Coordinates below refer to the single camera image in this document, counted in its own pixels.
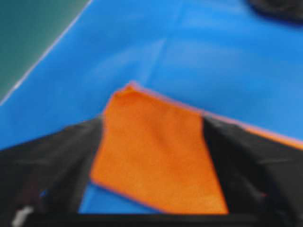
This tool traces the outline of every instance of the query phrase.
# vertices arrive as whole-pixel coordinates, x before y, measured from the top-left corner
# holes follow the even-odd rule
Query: orange fabric
[[[127,87],[104,116],[94,183],[164,212],[228,213],[200,112]]]

